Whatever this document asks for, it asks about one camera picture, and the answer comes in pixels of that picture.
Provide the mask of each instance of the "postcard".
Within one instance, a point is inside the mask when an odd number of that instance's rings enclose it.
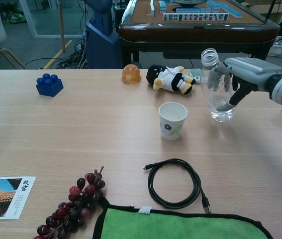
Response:
[[[0,220],[19,219],[36,177],[0,178]]]

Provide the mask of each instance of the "green microfiber cloth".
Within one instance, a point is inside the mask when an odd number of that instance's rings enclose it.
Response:
[[[136,209],[110,206],[101,214],[94,239],[271,239],[259,222],[237,215],[178,214],[152,210],[149,215]]]

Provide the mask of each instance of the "clear plastic bottle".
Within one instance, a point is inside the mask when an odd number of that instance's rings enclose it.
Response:
[[[207,98],[207,106],[211,117],[219,122],[225,122],[233,118],[235,108],[226,112],[217,111],[217,107],[229,102],[234,91],[232,79],[226,66],[219,61],[215,49],[208,48],[201,54],[203,68],[201,71],[200,84]]]

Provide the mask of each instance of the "stuffed penguin toy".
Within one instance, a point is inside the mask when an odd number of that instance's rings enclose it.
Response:
[[[181,93],[186,95],[191,92],[192,85],[196,81],[193,77],[184,75],[182,73],[183,70],[183,66],[169,68],[161,65],[152,65],[146,74],[146,79],[156,91],[160,88],[173,92],[181,90]]]

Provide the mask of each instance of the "white paper cup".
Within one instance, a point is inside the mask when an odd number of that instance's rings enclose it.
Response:
[[[188,115],[185,106],[176,102],[167,102],[160,106],[159,114],[162,138],[166,140],[178,139]]]

